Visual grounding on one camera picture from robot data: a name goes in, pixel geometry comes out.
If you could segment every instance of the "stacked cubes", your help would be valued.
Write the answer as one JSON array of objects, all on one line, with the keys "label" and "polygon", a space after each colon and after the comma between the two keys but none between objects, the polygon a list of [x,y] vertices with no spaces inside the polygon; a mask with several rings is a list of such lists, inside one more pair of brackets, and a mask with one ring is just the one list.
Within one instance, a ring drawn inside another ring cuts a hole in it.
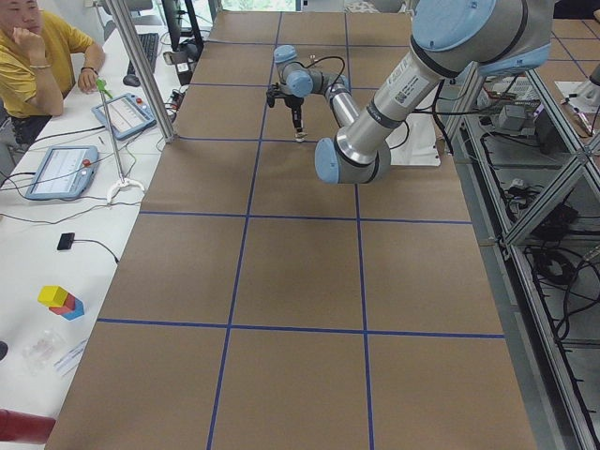
[{"label": "stacked cubes", "polygon": [[83,303],[78,298],[65,291],[60,286],[44,286],[37,300],[48,309],[72,321],[83,315]]}]

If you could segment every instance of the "man's arm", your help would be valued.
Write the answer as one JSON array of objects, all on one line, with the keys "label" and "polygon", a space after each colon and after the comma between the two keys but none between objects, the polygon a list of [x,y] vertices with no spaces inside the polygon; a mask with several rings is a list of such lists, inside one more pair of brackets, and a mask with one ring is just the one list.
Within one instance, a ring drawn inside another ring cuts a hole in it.
[{"label": "man's arm", "polygon": [[96,80],[98,72],[104,64],[104,51],[96,42],[85,50],[85,62],[83,63],[82,73],[79,75],[77,85],[86,94],[96,89]]},{"label": "man's arm", "polygon": [[12,37],[29,58],[36,76],[36,95],[27,102],[48,115],[61,115],[64,110],[63,94],[46,59],[44,39],[24,28],[15,28]]}]

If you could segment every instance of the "red cylinder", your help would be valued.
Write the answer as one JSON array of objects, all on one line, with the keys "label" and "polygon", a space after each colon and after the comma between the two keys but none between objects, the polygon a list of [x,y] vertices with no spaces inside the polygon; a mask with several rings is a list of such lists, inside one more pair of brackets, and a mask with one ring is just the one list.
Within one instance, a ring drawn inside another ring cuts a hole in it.
[{"label": "red cylinder", "polygon": [[51,417],[0,410],[0,442],[46,443],[55,423]]}]

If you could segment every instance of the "white table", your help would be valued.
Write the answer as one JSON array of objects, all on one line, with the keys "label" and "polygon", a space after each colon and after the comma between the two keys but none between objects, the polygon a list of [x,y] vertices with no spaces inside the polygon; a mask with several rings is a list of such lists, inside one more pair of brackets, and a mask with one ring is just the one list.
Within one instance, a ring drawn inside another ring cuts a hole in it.
[{"label": "white table", "polygon": [[[163,35],[165,30],[143,26],[138,27],[138,32],[158,32]],[[128,57],[118,32],[114,32],[107,40],[104,50],[107,57],[100,77],[107,81],[112,94],[118,96],[129,92],[145,99],[141,87],[122,83]],[[174,67],[167,67],[162,60],[161,54],[166,50],[168,48],[164,45],[158,49],[155,70],[155,79],[164,100],[169,98],[173,89],[179,87]],[[90,111],[99,103],[98,93],[86,95],[75,87],[65,101],[64,115],[53,118],[40,137],[99,126]],[[58,144],[95,145],[98,148],[99,158],[105,159],[99,163],[96,177],[83,196],[105,199],[109,188],[118,180],[111,139],[106,130],[55,137],[34,144],[13,173],[34,172],[48,147]],[[136,158],[129,177],[148,187],[163,144],[157,127],[146,130],[128,146],[131,155],[121,151],[124,171],[133,165]],[[31,176],[18,176],[13,180],[19,185],[26,185]],[[10,187],[7,181],[4,189]],[[0,361],[0,408],[58,416],[75,370],[61,377],[53,368],[53,363],[89,337],[116,269],[113,257],[102,246],[74,243],[71,250],[57,251],[58,239],[61,233],[74,232],[75,239],[98,240],[120,257],[142,198],[140,189],[128,187],[113,198],[114,206],[104,207],[106,200],[81,198],[75,202],[30,202],[15,190],[0,191],[0,212],[29,220],[55,222],[97,208],[53,225],[0,218],[0,340],[8,344],[8,354]],[[39,291],[45,285],[61,286],[82,300],[85,314],[70,322],[51,313],[38,302]],[[45,331],[60,336],[64,345],[52,354],[44,368],[32,372],[25,363],[23,350],[37,343]],[[43,448],[43,445],[0,442],[1,450],[27,448]]]}]

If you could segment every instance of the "keyboard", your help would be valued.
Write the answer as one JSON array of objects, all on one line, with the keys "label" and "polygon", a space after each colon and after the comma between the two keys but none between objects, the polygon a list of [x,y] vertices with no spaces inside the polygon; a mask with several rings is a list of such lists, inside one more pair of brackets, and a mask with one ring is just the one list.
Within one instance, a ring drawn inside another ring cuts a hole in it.
[{"label": "keyboard", "polygon": [[[157,66],[158,44],[160,43],[160,36],[158,33],[140,33],[138,34],[138,38],[140,38],[143,52],[146,55],[146,58],[148,58],[150,68],[154,72],[154,69]],[[133,63],[129,60],[127,75],[131,74],[135,75],[135,68],[133,67]]]}]

